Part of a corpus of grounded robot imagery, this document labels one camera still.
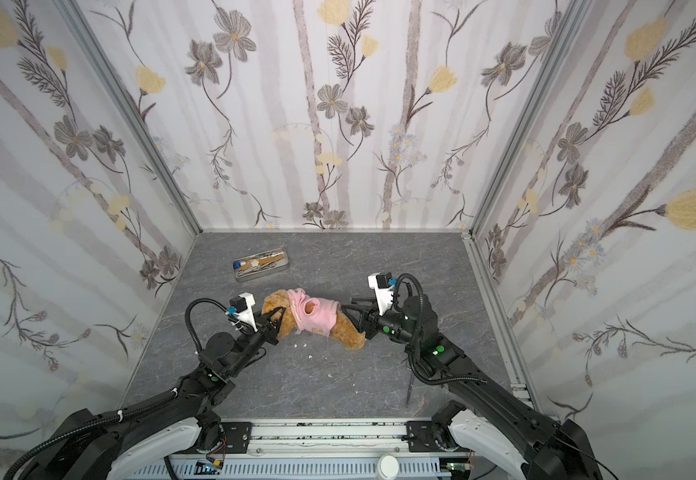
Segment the brown teddy bear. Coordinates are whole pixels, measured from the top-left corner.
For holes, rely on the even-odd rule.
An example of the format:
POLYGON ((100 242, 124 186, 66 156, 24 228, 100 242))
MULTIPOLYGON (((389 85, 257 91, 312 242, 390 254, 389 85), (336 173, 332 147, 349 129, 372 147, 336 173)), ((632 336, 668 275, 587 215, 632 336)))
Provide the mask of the brown teddy bear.
POLYGON ((264 299, 262 311, 271 313, 279 307, 284 309, 276 319, 279 340, 297 329, 336 340, 350 351, 362 349, 366 343, 366 335, 358 331, 335 300, 312 297, 302 288, 278 290, 264 299))

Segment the pink fleece bear hoodie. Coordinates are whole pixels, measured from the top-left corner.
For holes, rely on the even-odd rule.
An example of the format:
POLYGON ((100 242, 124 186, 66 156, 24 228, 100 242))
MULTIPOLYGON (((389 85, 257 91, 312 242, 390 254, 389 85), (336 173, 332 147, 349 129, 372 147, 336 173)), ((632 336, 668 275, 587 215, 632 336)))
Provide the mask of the pink fleece bear hoodie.
POLYGON ((337 301, 309 296, 302 288, 286 291, 299 330, 329 336, 337 323, 337 301))

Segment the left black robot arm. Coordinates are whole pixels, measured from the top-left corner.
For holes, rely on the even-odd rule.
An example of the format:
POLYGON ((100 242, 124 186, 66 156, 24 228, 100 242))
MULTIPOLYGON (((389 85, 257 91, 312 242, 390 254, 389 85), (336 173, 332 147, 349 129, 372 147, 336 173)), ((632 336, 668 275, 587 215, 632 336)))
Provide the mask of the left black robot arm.
POLYGON ((87 409, 66 417, 49 439, 19 457, 6 479, 102 479, 132 448, 187 420, 202 430, 220 422, 213 409, 234 389, 232 379, 259 360, 265 344, 278 343, 287 309, 256 313, 255 332, 213 335, 198 353, 199 363, 174 387, 145 401, 93 414, 87 409))

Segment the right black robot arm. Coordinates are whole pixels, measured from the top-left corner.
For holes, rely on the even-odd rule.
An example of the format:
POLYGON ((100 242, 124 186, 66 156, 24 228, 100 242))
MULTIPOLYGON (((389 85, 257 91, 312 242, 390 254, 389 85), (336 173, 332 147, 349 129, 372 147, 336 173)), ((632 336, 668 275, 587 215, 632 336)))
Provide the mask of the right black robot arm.
POLYGON ((413 376, 454 396, 430 421, 409 422, 411 450, 469 450, 514 479, 601 478, 584 430, 537 411, 487 375, 440 332, 426 296, 386 312, 367 299, 342 311, 368 338, 382 334, 404 345, 413 376))

